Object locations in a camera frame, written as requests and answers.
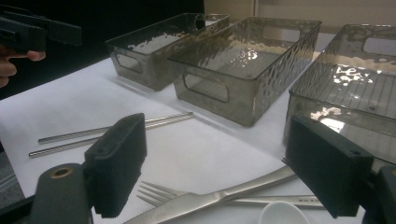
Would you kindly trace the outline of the metal chopstick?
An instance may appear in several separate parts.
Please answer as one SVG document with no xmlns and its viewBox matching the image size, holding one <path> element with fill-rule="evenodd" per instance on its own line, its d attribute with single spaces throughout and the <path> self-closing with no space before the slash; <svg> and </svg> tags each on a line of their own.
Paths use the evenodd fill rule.
<svg viewBox="0 0 396 224">
<path fill-rule="evenodd" d="M 161 122 L 160 124 L 151 124 L 151 125 L 146 125 L 145 124 L 145 127 L 146 127 L 147 130 L 150 130 L 150 129 L 162 127 L 162 126 L 165 126 L 165 125 L 169 125 L 169 124 L 172 124 L 172 123 L 181 122 L 183 120 L 187 120 L 187 119 L 165 121 L 165 122 Z M 56 146 L 56 147 L 48 147 L 48 148 L 40 149 L 40 150 L 37 150 L 37 151 L 33 151 L 33 152 L 30 152 L 28 154 L 28 157 L 30 159 L 35 159 L 35 158 L 47 156 L 47 155 L 50 155 L 50 154 L 58 153 L 58 152 L 61 152 L 61 151 L 66 151 L 66 150 L 69 150 L 69 149 L 72 149 L 72 148 L 91 145 L 91 144 L 95 143 L 100 138 L 101 134 L 103 134 L 103 133 L 92 134 L 92 138 L 89 138 L 89 139 L 79 140 L 79 141 L 76 141 L 76 142 L 73 142 L 73 143 L 67 143 L 67 144 Z"/>
<path fill-rule="evenodd" d="M 194 117 L 193 112 L 185 112 L 185 113 L 181 113 L 181 114 L 164 116 L 164 117 L 159 117 L 159 118 L 155 118 L 155 119 L 146 119 L 145 124 L 146 125 L 160 124 L 161 122 L 165 122 L 165 121 L 191 119 L 193 117 Z M 37 140 L 37 142 L 39 145 L 44 145 L 44 144 L 59 142 L 59 141 L 78 138 L 78 137 L 82 137 L 82 136 L 88 136 L 88 135 L 97 134 L 97 133 L 105 133 L 111 127 L 112 126 L 107 126 L 107 127 L 95 128 L 95 129 L 90 129 L 90 130 L 85 130 L 85 131 L 74 132 L 74 133 L 64 133 L 64 134 L 59 134 L 59 135 L 53 135 L 53 136 L 49 136 L 49 137 L 40 138 Z"/>
</svg>

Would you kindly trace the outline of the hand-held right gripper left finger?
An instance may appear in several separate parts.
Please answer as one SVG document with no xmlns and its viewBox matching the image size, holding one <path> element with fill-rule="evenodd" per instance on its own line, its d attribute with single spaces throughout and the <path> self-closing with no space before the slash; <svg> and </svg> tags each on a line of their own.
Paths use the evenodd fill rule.
<svg viewBox="0 0 396 224">
<path fill-rule="evenodd" d="M 145 115 L 117 121 L 84 154 L 90 204 L 103 218 L 117 217 L 147 157 Z"/>
</svg>

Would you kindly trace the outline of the metal fork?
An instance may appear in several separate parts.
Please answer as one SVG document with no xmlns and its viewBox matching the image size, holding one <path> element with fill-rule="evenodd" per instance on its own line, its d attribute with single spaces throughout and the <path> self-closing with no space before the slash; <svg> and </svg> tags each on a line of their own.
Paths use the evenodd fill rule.
<svg viewBox="0 0 396 224">
<path fill-rule="evenodd" d="M 169 189 L 143 181 L 139 186 L 137 197 L 146 203 L 158 207 L 184 194 L 186 194 L 186 191 Z M 324 205 L 314 195 L 254 196 L 234 199 L 230 201 L 230 204 L 266 206 L 274 202 L 292 203 L 301 209 L 324 208 Z"/>
</svg>

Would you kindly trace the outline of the smoky clear plastic bin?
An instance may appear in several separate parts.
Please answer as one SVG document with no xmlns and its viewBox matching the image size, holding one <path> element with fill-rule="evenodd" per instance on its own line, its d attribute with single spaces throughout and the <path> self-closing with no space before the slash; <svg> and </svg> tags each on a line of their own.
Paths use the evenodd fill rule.
<svg viewBox="0 0 396 224">
<path fill-rule="evenodd" d="M 320 21 L 249 17 L 173 54 L 177 98 L 251 127 L 311 63 Z"/>
<path fill-rule="evenodd" d="M 227 14 L 182 13 L 107 40 L 117 74 L 160 91 L 173 82 L 168 58 L 230 24 Z"/>
<path fill-rule="evenodd" d="M 396 165 L 396 27 L 344 26 L 289 90 L 294 115 L 318 120 Z"/>
</svg>

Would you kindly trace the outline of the metal table knife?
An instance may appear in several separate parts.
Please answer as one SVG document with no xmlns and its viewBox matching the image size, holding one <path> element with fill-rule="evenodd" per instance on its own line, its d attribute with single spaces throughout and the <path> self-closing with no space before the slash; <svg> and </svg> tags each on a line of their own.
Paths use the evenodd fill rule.
<svg viewBox="0 0 396 224">
<path fill-rule="evenodd" d="M 163 205 L 148 210 L 123 224 L 161 224 L 199 210 L 228 202 L 256 191 L 267 189 L 293 179 L 296 174 L 285 165 L 267 175 L 248 182 L 207 194 L 186 192 Z"/>
</svg>

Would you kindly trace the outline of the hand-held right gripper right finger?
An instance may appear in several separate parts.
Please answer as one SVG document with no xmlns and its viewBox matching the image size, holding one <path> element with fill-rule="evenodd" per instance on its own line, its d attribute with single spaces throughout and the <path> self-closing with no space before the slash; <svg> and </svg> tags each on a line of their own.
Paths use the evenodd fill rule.
<svg viewBox="0 0 396 224">
<path fill-rule="evenodd" d="M 359 182 L 374 161 L 370 153 L 317 120 L 293 116 L 285 161 L 332 217 L 357 215 Z"/>
</svg>

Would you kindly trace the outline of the white ceramic spoon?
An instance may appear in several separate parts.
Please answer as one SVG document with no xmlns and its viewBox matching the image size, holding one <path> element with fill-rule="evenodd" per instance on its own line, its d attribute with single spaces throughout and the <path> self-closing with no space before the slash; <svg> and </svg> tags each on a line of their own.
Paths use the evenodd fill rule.
<svg viewBox="0 0 396 224">
<path fill-rule="evenodd" d="M 304 213 L 287 202 L 273 202 L 261 212 L 258 224 L 310 224 Z"/>
</svg>

